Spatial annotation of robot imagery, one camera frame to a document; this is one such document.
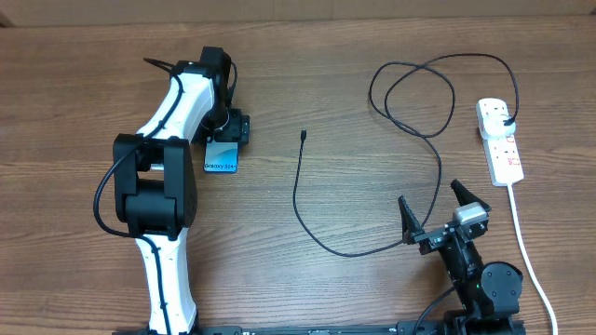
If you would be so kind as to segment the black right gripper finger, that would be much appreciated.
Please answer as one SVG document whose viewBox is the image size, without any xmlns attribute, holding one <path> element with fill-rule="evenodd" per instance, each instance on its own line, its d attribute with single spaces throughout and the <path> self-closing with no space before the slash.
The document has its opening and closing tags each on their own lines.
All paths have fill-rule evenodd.
<svg viewBox="0 0 596 335">
<path fill-rule="evenodd" d="M 422 235 L 425 231 L 408 206 L 403 195 L 399 197 L 398 203 L 402 224 L 402 241 L 407 245 L 415 244 L 418 236 Z"/>
<path fill-rule="evenodd" d="M 451 186 L 452 190 L 454 191 L 454 194 L 456 196 L 456 199 L 458 201 L 458 204 L 461 207 L 462 206 L 466 206 L 466 205 L 470 205 L 472 203 L 479 203 L 481 205 L 481 207 L 486 212 L 490 212 L 491 211 L 491 206 L 489 204 L 487 204 L 486 202 L 484 202 L 483 200 L 481 200 L 479 197 L 477 197 L 476 195 L 474 195 L 460 181 L 458 181 L 458 180 L 452 180 L 450 186 Z"/>
</svg>

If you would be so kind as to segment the blue Galaxy smartphone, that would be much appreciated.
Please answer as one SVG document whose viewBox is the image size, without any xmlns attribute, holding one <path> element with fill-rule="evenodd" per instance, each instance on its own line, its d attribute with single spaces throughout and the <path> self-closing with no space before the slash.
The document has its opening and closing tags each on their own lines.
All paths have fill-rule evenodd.
<svg viewBox="0 0 596 335">
<path fill-rule="evenodd" d="M 236 173 L 238 168 L 238 144 L 236 142 L 212 141 L 206 144 L 204 171 L 208 173 Z"/>
</svg>

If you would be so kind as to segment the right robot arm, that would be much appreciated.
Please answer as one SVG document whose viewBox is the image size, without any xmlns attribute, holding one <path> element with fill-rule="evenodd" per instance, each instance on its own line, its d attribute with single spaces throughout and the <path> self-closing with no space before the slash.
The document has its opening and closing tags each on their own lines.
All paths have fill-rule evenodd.
<svg viewBox="0 0 596 335">
<path fill-rule="evenodd" d="M 399 198 L 402 242 L 440 254 L 452 286 L 415 321 L 396 324 L 398 334 L 524 334 L 513 316 L 520 311 L 522 272 L 505 261 L 485 263 L 474 239 L 488 231 L 491 206 L 457 180 L 451 188 L 459 207 L 451 221 L 427 232 L 405 198 Z"/>
</svg>

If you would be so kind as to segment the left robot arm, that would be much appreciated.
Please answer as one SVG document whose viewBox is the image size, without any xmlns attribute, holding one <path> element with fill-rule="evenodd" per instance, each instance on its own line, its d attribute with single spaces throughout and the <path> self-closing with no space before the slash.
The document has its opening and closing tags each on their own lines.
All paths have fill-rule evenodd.
<svg viewBox="0 0 596 335">
<path fill-rule="evenodd" d="M 198 334 L 187 237 L 198 193 L 191 147 L 204 146 L 204 170 L 235 173 L 250 140 L 248 115 L 233 107 L 237 66 L 220 47 L 199 60 L 154 60 L 169 75 L 169 91 L 136 133 L 120 134 L 106 176 L 115 183 L 115 214 L 144 263 L 151 314 L 144 334 Z"/>
</svg>

